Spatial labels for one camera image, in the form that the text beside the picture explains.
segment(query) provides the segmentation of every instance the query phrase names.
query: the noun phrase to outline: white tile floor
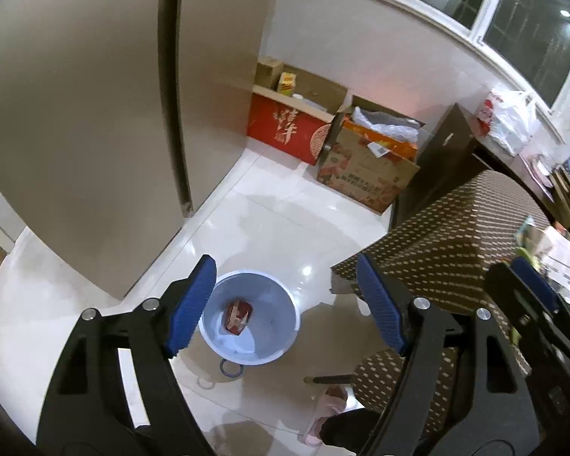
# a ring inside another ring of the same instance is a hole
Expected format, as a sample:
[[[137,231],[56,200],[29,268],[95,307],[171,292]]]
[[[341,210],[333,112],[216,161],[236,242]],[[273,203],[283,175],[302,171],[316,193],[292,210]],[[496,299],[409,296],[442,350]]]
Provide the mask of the white tile floor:
[[[380,347],[364,304],[329,293],[329,266],[386,233],[380,217],[318,184],[295,158],[250,139],[241,159],[122,302],[80,276],[31,231],[0,268],[0,402],[35,440],[44,392],[61,349],[89,306],[102,314],[131,310],[186,277],[208,253],[218,275],[259,269],[295,296],[301,330],[281,359],[227,379],[198,331],[172,361],[185,399],[219,455],[337,456],[349,454],[298,441],[314,407],[316,386],[304,376],[351,373]],[[123,365],[130,355],[122,354]],[[125,369],[136,421],[143,405]]]

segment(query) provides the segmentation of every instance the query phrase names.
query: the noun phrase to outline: red box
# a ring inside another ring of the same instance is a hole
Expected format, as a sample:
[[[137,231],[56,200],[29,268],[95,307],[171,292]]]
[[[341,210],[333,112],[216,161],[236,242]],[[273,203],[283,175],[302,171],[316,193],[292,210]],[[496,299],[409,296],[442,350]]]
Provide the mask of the red box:
[[[314,165],[347,90],[340,84],[291,66],[286,65],[285,71],[296,74],[294,93],[326,111],[308,101],[255,85],[247,135]]]

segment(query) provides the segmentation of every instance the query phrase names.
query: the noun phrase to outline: blue gripper pad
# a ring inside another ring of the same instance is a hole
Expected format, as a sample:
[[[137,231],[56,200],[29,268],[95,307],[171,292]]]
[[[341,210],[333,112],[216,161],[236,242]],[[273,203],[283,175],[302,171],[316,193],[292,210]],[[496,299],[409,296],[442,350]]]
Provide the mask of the blue gripper pad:
[[[553,288],[549,286],[535,268],[523,257],[517,257],[511,262],[511,271],[536,295],[549,312],[557,308],[557,298]]]
[[[403,353],[407,343],[401,332],[401,312],[388,294],[371,261],[363,254],[357,261],[357,283],[382,339],[397,353]]]
[[[165,349],[170,358],[190,344],[196,324],[215,288],[217,265],[215,260],[204,255],[188,277],[188,290],[169,319],[169,336]]]

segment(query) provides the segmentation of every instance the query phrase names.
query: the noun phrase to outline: person's leg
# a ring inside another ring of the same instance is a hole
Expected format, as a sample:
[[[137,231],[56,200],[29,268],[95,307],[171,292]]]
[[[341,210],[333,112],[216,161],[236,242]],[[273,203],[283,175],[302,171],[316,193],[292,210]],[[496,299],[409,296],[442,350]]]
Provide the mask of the person's leg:
[[[361,408],[325,420],[319,436],[323,444],[359,453],[369,439],[380,414]]]
[[[304,433],[304,444],[320,446],[319,432],[330,417],[342,413],[347,408],[347,392],[339,385],[331,385],[317,400],[317,407]]]

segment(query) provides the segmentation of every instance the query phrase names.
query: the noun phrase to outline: refrigerator door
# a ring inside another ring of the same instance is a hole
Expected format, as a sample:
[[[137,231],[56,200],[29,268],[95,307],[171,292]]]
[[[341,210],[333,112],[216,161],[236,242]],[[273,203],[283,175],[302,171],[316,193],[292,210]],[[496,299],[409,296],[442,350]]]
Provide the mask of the refrigerator door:
[[[198,210],[245,147],[262,32],[275,0],[180,0],[184,159]]]
[[[123,297],[183,224],[159,88],[159,0],[0,0],[0,192]]]

